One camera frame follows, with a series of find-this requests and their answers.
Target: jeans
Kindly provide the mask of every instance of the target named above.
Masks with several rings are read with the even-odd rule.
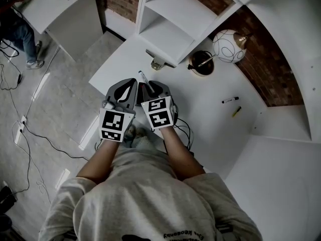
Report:
[[[17,17],[16,22],[4,32],[3,38],[25,52],[28,62],[34,63],[37,60],[34,30],[25,20]]]

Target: person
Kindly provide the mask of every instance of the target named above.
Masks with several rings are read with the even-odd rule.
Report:
[[[28,70],[39,69],[44,61],[38,60],[38,52],[41,42],[35,44],[34,30],[11,8],[16,2],[24,0],[0,0],[0,40],[5,39],[13,43],[15,47],[26,53]]]
[[[206,174],[173,127],[168,155],[136,130],[131,148],[105,140],[62,184],[39,240],[262,240],[215,173]]]

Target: gray t-shirt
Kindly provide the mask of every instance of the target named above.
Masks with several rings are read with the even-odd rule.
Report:
[[[183,182],[159,151],[123,149],[108,179],[67,180],[58,190],[39,240],[74,230],[78,240],[223,240],[217,224],[240,239],[262,240],[217,174]]]

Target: gray tile floor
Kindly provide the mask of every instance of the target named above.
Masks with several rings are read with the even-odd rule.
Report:
[[[19,115],[13,107],[10,93],[0,92],[0,186],[2,181],[6,181],[14,191],[23,190],[28,186],[28,156],[13,143],[12,126],[15,121],[21,119],[22,115],[26,115],[32,96],[57,48],[47,34],[37,36],[36,39],[43,41],[40,53],[40,57],[46,60],[43,68],[24,70],[26,61],[24,53],[12,59],[12,62],[23,70],[21,85],[16,90],[12,90]],[[29,129],[48,137],[58,149],[66,151],[71,156],[90,158],[94,153],[94,144],[99,140],[98,132],[95,132],[87,145],[82,141],[98,117],[104,96],[88,81],[121,44],[121,40],[106,32],[76,62],[72,61],[64,51],[59,50],[46,73],[46,81],[43,81],[30,107],[27,116]],[[12,54],[10,48],[5,51],[9,55]],[[17,71],[2,54],[0,54],[0,61],[4,65],[7,82],[11,87],[15,86],[18,78]],[[16,124],[13,128],[14,135],[17,129]],[[55,151],[46,140],[34,137],[26,131],[25,135],[29,141],[31,156],[47,186],[49,198],[53,200],[56,194],[55,185],[63,171],[68,169],[71,172],[70,176],[75,176],[85,161],[71,159]],[[19,145],[25,150],[28,149],[23,137],[20,138]],[[14,228],[23,238],[37,240],[50,204],[46,194],[43,194],[43,188],[38,185],[41,178],[32,163],[29,180],[29,190],[17,194],[18,202],[7,215],[11,217]]]

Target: power strip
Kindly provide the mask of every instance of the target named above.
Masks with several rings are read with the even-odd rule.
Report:
[[[25,124],[27,123],[27,118],[25,116],[22,116],[21,121],[18,123],[19,128],[18,128],[16,138],[15,138],[16,145],[18,144],[20,137],[21,137],[21,133],[22,133],[22,131],[24,131],[24,128],[25,128],[25,125],[22,122],[25,122]]]

